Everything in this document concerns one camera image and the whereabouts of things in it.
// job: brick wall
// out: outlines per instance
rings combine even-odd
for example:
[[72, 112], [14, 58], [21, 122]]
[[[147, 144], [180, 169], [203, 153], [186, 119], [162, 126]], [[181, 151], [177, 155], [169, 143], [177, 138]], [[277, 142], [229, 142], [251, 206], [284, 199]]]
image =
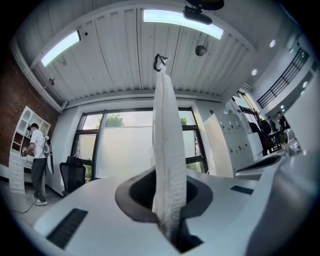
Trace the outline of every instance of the brick wall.
[[51, 137], [59, 113], [30, 84], [8, 49], [0, 69], [0, 164], [9, 166], [10, 146], [19, 118], [28, 106], [51, 124]]

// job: black cap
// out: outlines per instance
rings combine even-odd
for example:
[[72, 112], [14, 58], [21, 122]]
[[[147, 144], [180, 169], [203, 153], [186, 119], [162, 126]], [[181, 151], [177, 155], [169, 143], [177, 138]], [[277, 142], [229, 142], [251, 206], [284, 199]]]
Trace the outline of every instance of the black cap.
[[32, 127], [39, 129], [39, 125], [37, 125], [37, 124], [34, 122], [33, 124], [31, 124], [30, 127], [27, 128], [27, 130], [30, 131]]

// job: window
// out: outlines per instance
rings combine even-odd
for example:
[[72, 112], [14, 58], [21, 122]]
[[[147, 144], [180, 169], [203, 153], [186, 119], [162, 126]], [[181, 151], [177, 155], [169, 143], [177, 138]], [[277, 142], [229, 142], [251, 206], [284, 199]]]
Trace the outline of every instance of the window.
[[93, 179], [96, 140], [102, 117], [103, 113], [82, 115], [72, 144], [71, 155], [82, 160], [86, 182]]
[[254, 106], [252, 101], [247, 97], [243, 92], [238, 91], [237, 95], [233, 97], [236, 104], [239, 106], [241, 111], [245, 114], [245, 117], [248, 122], [254, 123], [259, 128], [259, 112], [257, 107]]
[[[179, 116], [186, 167], [205, 173], [208, 165], [194, 115], [188, 108], [179, 110]], [[82, 159], [86, 180], [115, 175], [132, 177], [152, 167], [152, 124], [152, 108], [84, 114], [71, 154]]]

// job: chair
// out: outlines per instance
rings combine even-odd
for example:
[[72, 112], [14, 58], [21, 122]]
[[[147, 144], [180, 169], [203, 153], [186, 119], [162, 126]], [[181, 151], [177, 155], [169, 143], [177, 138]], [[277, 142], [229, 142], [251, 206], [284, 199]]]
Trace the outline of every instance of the chair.
[[60, 163], [60, 172], [63, 180], [63, 196], [66, 197], [86, 183], [86, 168], [81, 159], [68, 156], [66, 162]]

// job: white t-shirt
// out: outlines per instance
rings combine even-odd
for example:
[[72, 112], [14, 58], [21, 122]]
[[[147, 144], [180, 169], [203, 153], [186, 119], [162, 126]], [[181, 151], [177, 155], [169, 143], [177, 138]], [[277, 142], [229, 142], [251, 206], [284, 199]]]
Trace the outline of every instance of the white t-shirt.
[[46, 154], [43, 153], [45, 142], [46, 139], [40, 130], [33, 131], [30, 143], [34, 143], [34, 158], [46, 158]]

